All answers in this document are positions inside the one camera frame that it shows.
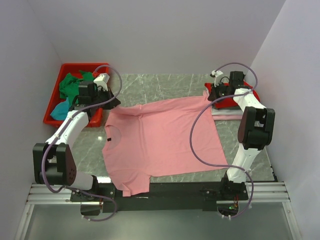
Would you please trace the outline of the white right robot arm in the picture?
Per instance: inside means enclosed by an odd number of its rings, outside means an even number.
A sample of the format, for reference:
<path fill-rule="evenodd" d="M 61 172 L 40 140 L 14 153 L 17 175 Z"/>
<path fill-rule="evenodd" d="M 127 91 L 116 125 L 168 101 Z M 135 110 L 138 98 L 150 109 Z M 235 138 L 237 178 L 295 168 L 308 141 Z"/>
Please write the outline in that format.
<path fill-rule="evenodd" d="M 215 116 L 241 117 L 237 140 L 239 147 L 232 166 L 221 180 L 219 193 L 230 200 L 245 192 L 246 173 L 256 156 L 272 141 L 275 110 L 261 104 L 256 91 L 245 82 L 242 71 L 232 71 L 229 76 L 214 70 L 213 83 L 205 83 L 208 100 L 214 102 Z"/>

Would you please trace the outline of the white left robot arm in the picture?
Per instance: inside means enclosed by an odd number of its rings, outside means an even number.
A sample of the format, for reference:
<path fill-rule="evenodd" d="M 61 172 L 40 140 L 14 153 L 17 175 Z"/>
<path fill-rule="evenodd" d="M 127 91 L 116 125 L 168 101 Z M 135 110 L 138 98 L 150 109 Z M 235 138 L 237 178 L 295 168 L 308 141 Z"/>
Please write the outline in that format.
<path fill-rule="evenodd" d="M 89 124 L 97 109 L 111 110 L 121 102 L 108 86 L 108 79 L 99 75 L 94 81 L 79 84 L 79 94 L 74 98 L 66 119 L 46 142 L 32 149 L 36 183 L 46 185 L 52 193 L 64 188 L 82 190 L 88 201 L 100 195 L 97 178 L 77 170 L 72 147 L 80 132 Z"/>

